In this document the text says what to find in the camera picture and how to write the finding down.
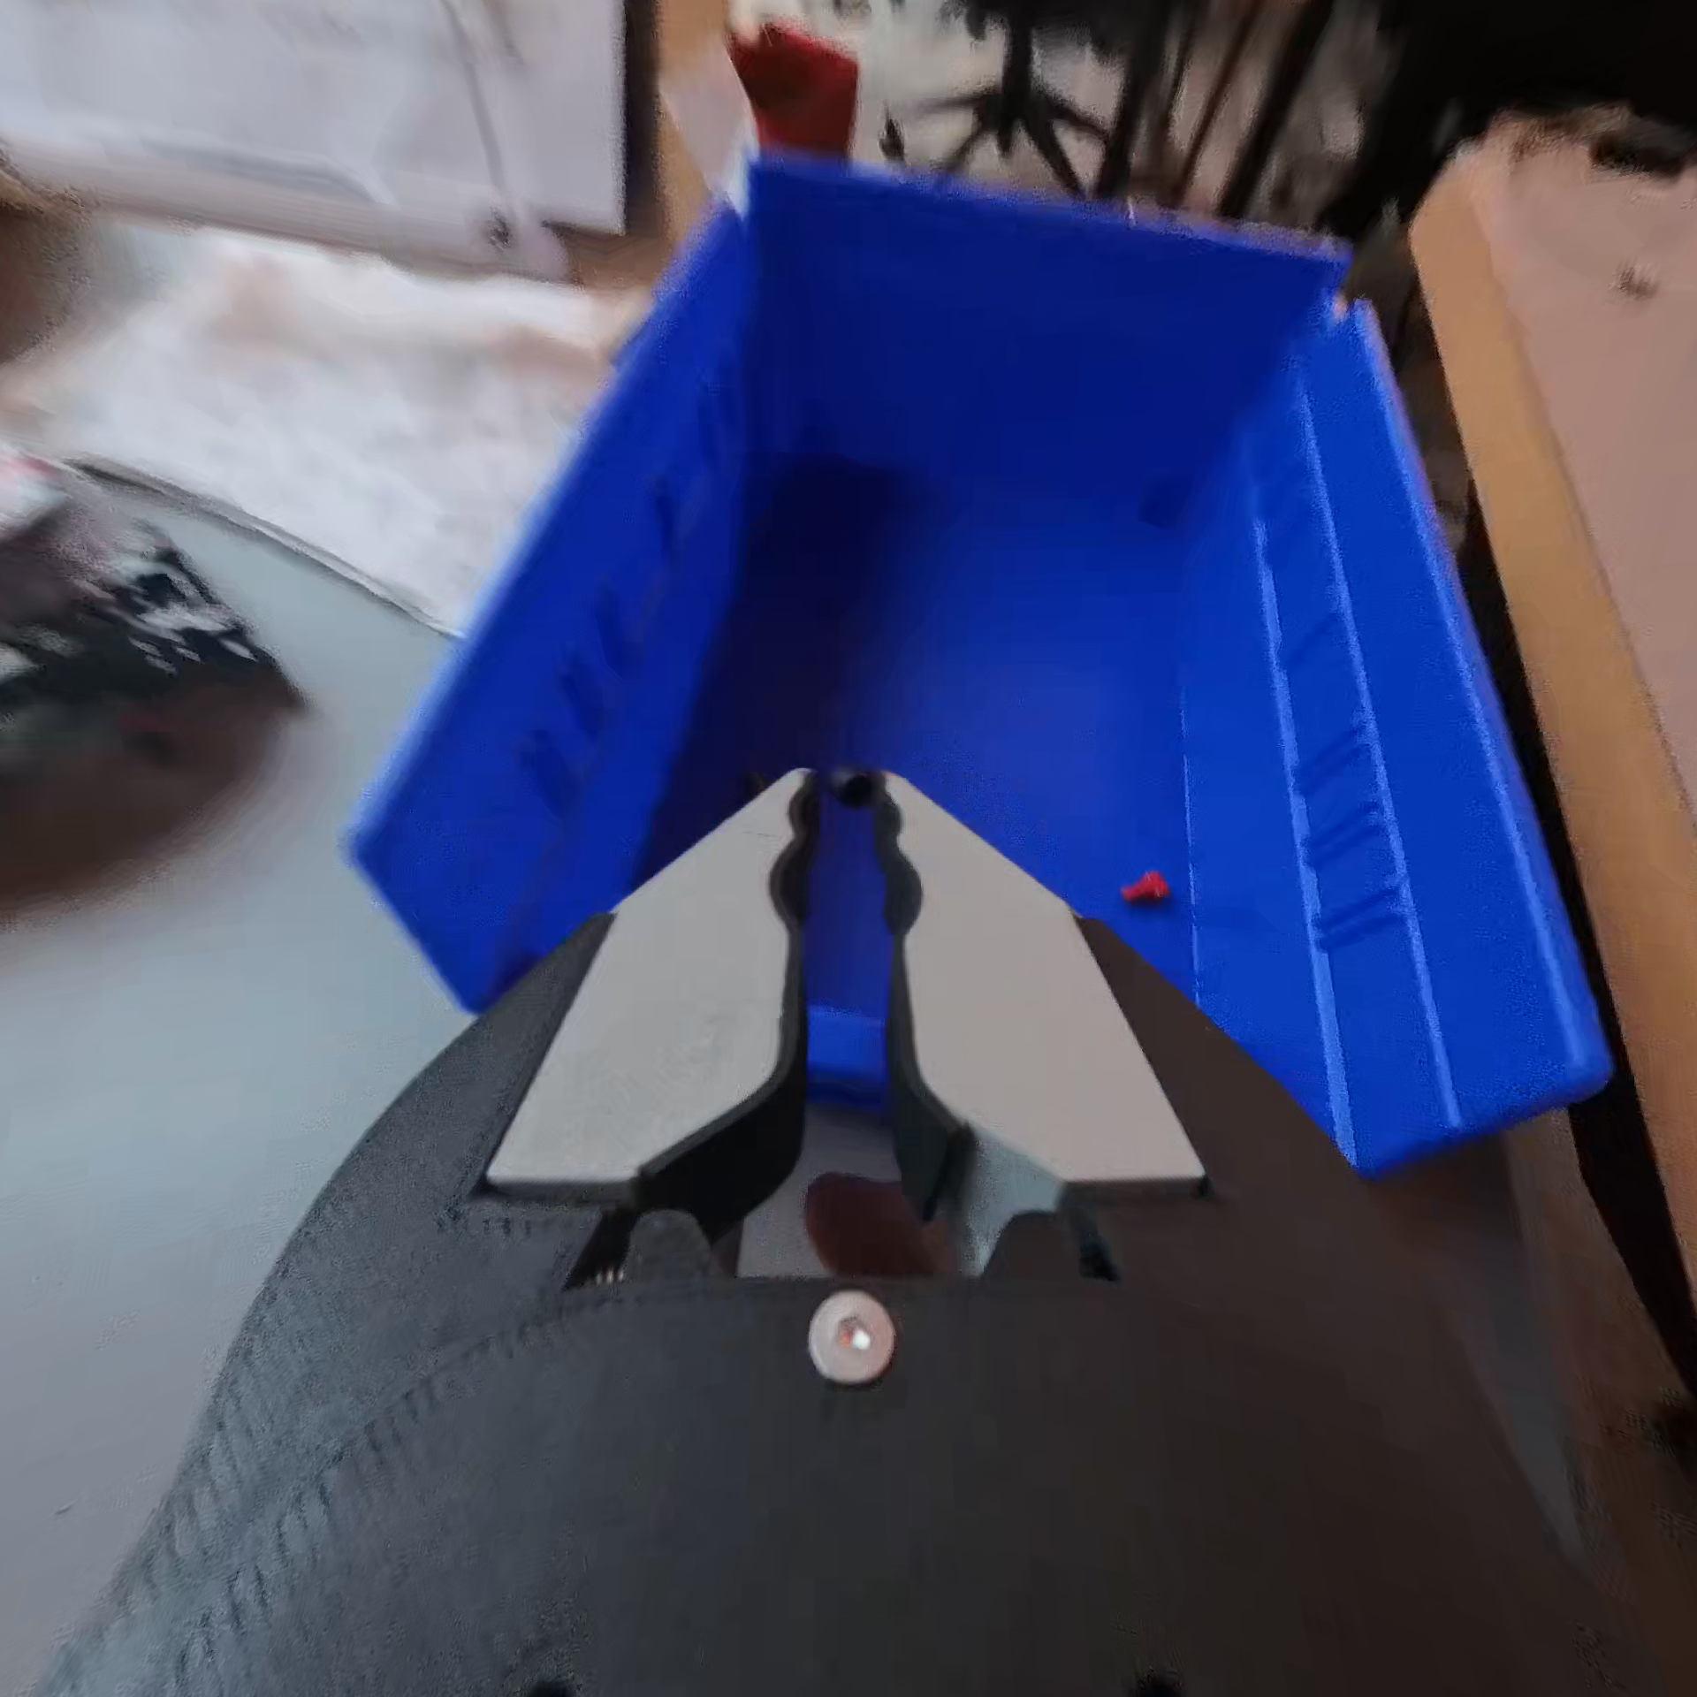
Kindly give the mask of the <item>blue plastic bin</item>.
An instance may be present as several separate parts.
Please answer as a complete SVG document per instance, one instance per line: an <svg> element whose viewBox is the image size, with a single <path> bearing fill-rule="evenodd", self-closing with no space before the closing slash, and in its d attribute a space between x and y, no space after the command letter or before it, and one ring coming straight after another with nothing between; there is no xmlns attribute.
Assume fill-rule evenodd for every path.
<svg viewBox="0 0 1697 1697"><path fill-rule="evenodd" d="M752 778L883 766L1101 921L1359 1169L1613 1043L1344 253L752 162L352 856L485 1011ZM1120 880L1164 874L1172 899Z"/></svg>

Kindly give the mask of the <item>black chair base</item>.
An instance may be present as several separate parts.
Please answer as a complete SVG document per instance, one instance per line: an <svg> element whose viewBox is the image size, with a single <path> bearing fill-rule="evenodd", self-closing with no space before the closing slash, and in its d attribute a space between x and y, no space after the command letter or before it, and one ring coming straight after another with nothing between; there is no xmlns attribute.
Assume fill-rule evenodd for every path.
<svg viewBox="0 0 1697 1697"><path fill-rule="evenodd" d="M1392 4L834 4L863 162L1311 223L1392 91Z"/></svg>

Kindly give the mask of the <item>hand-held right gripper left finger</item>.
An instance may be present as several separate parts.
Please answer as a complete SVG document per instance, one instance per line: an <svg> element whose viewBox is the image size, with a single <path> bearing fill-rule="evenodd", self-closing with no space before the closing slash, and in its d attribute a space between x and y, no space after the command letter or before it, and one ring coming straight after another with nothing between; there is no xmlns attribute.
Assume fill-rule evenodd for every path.
<svg viewBox="0 0 1697 1697"><path fill-rule="evenodd" d="M685 1212L724 1243L780 1187L806 1122L812 864L816 773L798 766L606 914L492 1195Z"/></svg>

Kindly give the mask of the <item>printed white paper bag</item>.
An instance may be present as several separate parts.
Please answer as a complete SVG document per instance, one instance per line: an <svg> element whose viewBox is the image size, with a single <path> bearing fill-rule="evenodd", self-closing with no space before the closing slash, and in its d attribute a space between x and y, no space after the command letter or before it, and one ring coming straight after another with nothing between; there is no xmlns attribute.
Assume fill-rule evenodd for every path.
<svg viewBox="0 0 1697 1697"><path fill-rule="evenodd" d="M419 275L182 223L6 223L44 336L6 435L296 544L464 631L570 458L647 286Z"/></svg>

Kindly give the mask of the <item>red and white lego model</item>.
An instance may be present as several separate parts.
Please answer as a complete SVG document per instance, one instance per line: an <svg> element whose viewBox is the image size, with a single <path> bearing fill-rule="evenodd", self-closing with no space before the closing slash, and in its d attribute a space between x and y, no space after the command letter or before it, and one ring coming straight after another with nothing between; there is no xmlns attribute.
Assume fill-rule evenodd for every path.
<svg viewBox="0 0 1697 1697"><path fill-rule="evenodd" d="M0 450L0 773L90 752L182 761L192 711L303 711L303 692L182 544L99 480Z"/></svg>

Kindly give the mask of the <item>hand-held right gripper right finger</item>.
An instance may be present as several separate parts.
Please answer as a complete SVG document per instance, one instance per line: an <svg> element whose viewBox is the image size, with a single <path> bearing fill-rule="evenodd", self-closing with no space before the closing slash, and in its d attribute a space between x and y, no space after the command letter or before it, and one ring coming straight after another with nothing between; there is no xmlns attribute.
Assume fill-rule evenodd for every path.
<svg viewBox="0 0 1697 1697"><path fill-rule="evenodd" d="M1015 1218L1094 1235L1116 1201L1201 1198L1204 1159L1084 921L896 773L876 773L885 1109L921 1218L984 1273Z"/></svg>

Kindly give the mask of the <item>printed instruction sheet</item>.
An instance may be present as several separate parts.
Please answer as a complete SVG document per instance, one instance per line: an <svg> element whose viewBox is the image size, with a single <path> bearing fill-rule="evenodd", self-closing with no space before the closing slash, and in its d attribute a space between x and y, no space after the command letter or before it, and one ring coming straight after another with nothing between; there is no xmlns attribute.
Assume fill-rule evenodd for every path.
<svg viewBox="0 0 1697 1697"><path fill-rule="evenodd" d="M6 0L6 187L565 276L630 236L630 4Z"/></svg>

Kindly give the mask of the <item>wooden-edged pale tabletop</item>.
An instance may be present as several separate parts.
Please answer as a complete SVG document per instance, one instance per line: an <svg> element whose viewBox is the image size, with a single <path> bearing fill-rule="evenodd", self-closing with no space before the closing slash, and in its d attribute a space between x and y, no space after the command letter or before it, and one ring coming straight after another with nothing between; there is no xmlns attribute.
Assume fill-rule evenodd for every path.
<svg viewBox="0 0 1697 1697"><path fill-rule="evenodd" d="M1473 473L1475 590L1617 1085L1573 1109L1589 1198L1694 1468L1697 1224L1697 223L1694 149L1627 108L1505 114L1410 253Z"/></svg>

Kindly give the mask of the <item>red plastic object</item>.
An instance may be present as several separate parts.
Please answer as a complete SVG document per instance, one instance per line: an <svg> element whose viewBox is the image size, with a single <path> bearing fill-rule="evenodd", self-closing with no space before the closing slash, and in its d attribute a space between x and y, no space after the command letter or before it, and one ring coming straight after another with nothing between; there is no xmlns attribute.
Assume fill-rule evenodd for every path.
<svg viewBox="0 0 1697 1697"><path fill-rule="evenodd" d="M736 27L728 61L762 151L852 160L859 58L847 47L772 20Z"/></svg>

